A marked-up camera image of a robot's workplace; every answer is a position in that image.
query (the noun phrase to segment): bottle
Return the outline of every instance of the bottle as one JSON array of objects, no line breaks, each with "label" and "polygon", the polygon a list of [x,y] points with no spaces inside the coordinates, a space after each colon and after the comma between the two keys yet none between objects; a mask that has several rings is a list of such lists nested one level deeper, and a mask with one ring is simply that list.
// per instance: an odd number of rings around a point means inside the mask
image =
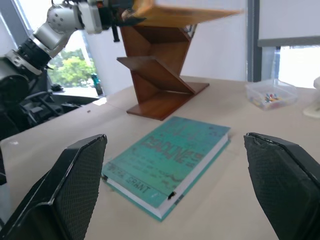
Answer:
[{"label": "bottle", "polygon": [[96,93],[98,94],[98,96],[103,95],[104,91],[102,90],[98,75],[96,73],[92,73],[91,78],[93,80],[93,84],[94,84],[94,87],[95,87],[95,90],[96,90]]}]

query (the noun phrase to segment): teal book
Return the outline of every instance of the teal book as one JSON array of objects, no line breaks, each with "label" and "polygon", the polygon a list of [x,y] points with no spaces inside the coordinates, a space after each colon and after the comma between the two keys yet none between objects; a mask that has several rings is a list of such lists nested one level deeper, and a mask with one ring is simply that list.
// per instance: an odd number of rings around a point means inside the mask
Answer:
[{"label": "teal book", "polygon": [[106,183],[162,221],[228,144],[230,128],[172,117],[102,169]]}]

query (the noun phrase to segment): beige table surface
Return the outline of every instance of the beige table surface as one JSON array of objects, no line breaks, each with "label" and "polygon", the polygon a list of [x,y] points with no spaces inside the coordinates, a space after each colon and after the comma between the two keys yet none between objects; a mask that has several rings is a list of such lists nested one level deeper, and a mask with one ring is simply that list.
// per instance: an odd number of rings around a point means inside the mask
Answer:
[{"label": "beige table surface", "polygon": [[[247,101],[245,82],[183,78],[209,82],[210,87],[173,115],[229,126],[231,144],[163,222],[101,182],[86,240],[277,239],[254,194],[243,135],[256,132],[286,139],[320,161],[320,120],[302,114],[316,91],[299,88],[296,104],[262,111]],[[126,110],[136,103],[130,87],[2,141],[12,210],[68,145],[106,134],[108,161],[162,123],[128,115]]]}]

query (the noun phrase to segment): black robot arm segment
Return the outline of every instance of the black robot arm segment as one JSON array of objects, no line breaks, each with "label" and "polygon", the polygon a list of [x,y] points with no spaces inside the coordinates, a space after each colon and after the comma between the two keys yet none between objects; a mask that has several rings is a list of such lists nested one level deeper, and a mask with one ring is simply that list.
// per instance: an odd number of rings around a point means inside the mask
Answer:
[{"label": "black robot arm segment", "polygon": [[29,80],[41,75],[75,31],[99,34],[112,28],[114,41],[119,42],[117,27],[133,26],[144,20],[122,18],[124,11],[133,11],[133,3],[134,0],[64,0],[62,4],[53,4],[46,22],[17,50],[0,57],[0,110],[28,95]]}]

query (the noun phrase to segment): clear plastic box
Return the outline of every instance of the clear plastic box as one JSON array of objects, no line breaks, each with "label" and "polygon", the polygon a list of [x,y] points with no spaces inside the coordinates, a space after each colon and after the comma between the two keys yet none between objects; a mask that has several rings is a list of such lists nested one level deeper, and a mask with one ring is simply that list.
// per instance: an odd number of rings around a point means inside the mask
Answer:
[{"label": "clear plastic box", "polygon": [[262,110],[288,106],[295,103],[298,99],[296,87],[279,79],[252,82],[248,83],[245,87],[248,100]]}]

